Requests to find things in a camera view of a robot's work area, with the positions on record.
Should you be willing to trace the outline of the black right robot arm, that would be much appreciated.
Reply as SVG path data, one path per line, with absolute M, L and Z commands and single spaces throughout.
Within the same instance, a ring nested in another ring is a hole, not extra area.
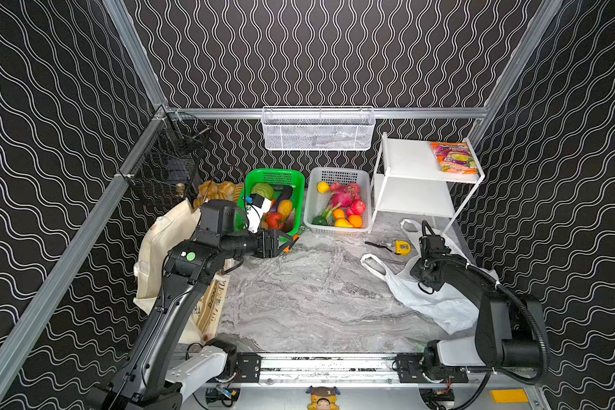
M 440 376 L 463 367 L 502 373 L 527 385 L 537 384 L 548 374 L 548 337 L 536 298 L 515 295 L 485 270 L 454 254 L 435 233 L 420 239 L 420 259 L 410 275 L 432 295 L 446 290 L 460 293 L 477 311 L 472 337 L 427 345 L 425 374 Z

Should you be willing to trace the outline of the green plastic basket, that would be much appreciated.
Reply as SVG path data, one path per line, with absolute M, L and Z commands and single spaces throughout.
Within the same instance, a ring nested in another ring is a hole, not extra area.
M 302 205 L 306 188 L 305 177 L 297 171 L 275 168 L 258 168 L 250 172 L 244 180 L 243 192 L 236 202 L 242 209 L 245 209 L 244 198 L 251 195 L 251 190 L 257 183 L 268 183 L 273 186 L 275 190 L 274 198 L 271 200 L 272 206 L 271 210 L 268 212 L 269 214 L 278 213 L 276 199 L 280 195 L 283 186 L 292 186 L 294 188 L 293 196 L 290 199 L 294 205 L 294 209 L 290 216 L 285 219 L 283 230 L 290 235 L 298 234 L 301 225 L 299 218 L 302 216 Z

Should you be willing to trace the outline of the green cabbage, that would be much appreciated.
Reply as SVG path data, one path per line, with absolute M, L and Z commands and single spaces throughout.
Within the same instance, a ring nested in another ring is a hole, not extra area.
M 272 200 L 275 195 L 275 190 L 273 189 L 273 186 L 268 183 L 257 183 L 253 186 L 251 194 L 263 196 L 268 200 Z

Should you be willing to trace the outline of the white plastic grocery bag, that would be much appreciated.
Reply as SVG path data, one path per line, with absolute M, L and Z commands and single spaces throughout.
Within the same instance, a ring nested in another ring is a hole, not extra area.
M 427 234 L 443 237 L 450 249 L 450 262 L 438 271 L 422 272 L 418 250 L 399 273 L 394 273 L 373 254 L 362 256 L 360 264 L 383 281 L 398 302 L 432 320 L 447 333 L 475 326 L 483 295 L 499 290 L 496 273 L 473 266 L 451 237 L 432 228 L 427 221 L 405 219 L 401 230 L 411 244 L 418 246 Z

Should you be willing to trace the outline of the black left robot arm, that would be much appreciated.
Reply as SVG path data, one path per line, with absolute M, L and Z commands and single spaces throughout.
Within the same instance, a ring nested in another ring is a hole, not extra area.
M 162 263 L 160 291 L 124 367 L 107 384 L 92 387 L 87 408 L 179 409 L 206 382 L 235 379 L 237 351 L 229 343 L 208 343 L 177 367 L 172 358 L 192 311 L 226 261 L 275 258 L 295 243 L 285 232 L 261 229 L 270 208 L 258 194 L 244 198 L 243 206 L 227 200 L 201 206 L 196 230 Z

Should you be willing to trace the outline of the yellow mango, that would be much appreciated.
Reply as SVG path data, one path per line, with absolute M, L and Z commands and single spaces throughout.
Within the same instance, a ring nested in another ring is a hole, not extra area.
M 284 219 L 290 216 L 293 209 L 294 205 L 289 199 L 285 199 L 278 203 L 278 213 L 281 214 Z

